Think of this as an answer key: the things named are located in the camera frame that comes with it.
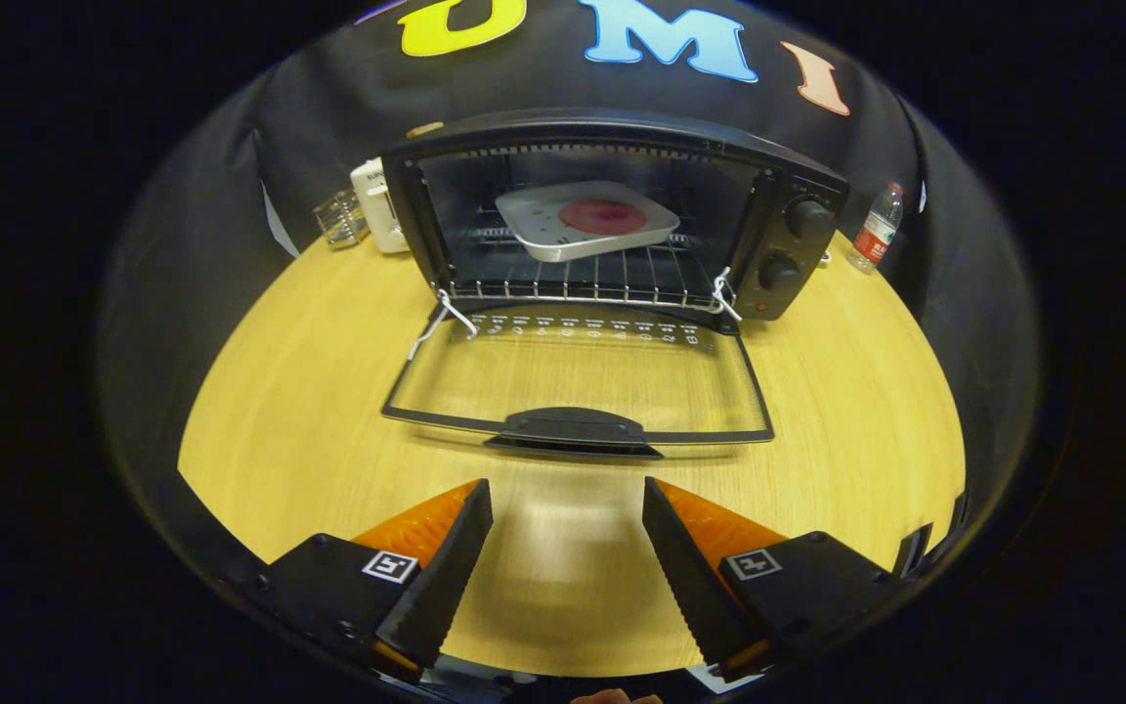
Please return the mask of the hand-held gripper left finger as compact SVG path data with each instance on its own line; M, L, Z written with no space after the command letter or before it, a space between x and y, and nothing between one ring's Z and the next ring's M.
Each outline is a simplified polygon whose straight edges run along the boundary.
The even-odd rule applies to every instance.
M420 681L493 522L488 478L477 478L357 538L318 532L254 576L256 605L345 663Z

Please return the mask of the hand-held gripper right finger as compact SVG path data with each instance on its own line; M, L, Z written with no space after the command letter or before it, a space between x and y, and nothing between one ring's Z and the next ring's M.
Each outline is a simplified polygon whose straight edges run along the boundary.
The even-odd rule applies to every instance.
M768 529L661 478L642 524L703 660L726 681L799 663L852 638L901 576L822 531Z

